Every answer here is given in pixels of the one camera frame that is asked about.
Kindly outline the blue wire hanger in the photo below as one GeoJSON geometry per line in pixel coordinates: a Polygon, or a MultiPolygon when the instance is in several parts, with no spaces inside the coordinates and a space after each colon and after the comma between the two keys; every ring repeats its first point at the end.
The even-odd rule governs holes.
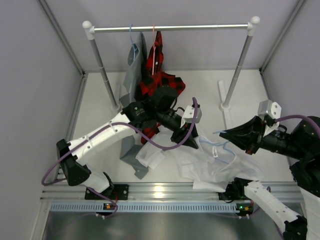
{"type": "Polygon", "coordinates": [[[199,136],[198,143],[204,155],[211,163],[217,162],[222,165],[229,165],[236,157],[235,152],[227,147],[229,141],[214,142],[205,136],[199,136]]]}

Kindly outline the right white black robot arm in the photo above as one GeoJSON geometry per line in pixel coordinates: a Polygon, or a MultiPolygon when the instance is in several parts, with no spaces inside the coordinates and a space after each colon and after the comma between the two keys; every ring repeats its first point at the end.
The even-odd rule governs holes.
{"type": "Polygon", "coordinates": [[[284,117],[271,119],[255,116],[249,122],[222,131],[219,135],[248,155],[262,150],[268,157],[276,154],[294,159],[292,165],[271,160],[271,180],[281,180],[281,174],[291,177],[303,197],[305,214],[300,215],[272,195],[257,180],[235,177],[222,200],[251,200],[258,204],[277,225],[285,240],[318,240],[320,238],[320,119],[317,116],[291,115],[300,119],[290,133],[280,122],[284,117]]]}

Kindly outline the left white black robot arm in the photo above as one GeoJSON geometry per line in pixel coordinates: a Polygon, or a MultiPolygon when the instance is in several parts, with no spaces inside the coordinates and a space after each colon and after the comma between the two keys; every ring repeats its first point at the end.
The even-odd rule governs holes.
{"type": "Polygon", "coordinates": [[[96,130],[70,141],[61,139],[56,143],[57,156],[62,172],[69,186],[85,185],[93,189],[103,200],[113,195],[113,183],[105,173],[90,168],[93,156],[114,143],[140,134],[149,143],[162,150],[172,150],[180,146],[198,148],[196,124],[202,117],[196,98],[193,104],[178,115],[173,105],[178,92],[170,86],[162,86],[141,101],[131,102],[113,119],[96,130]],[[161,146],[147,137],[143,130],[156,124],[172,131],[170,140],[174,146],[161,146]]]}

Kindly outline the white shirt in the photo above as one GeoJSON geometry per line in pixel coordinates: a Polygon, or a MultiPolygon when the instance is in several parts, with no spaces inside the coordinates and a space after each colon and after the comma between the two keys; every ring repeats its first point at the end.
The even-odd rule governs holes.
{"type": "Polygon", "coordinates": [[[173,156],[180,176],[192,180],[194,190],[223,193],[234,178],[259,181],[265,177],[262,166],[245,153],[234,151],[235,158],[227,165],[209,162],[200,147],[200,136],[204,135],[200,133],[195,138],[198,149],[182,145],[175,149],[163,150],[147,142],[137,153],[136,159],[143,166],[155,169],[166,155],[173,156]]]}

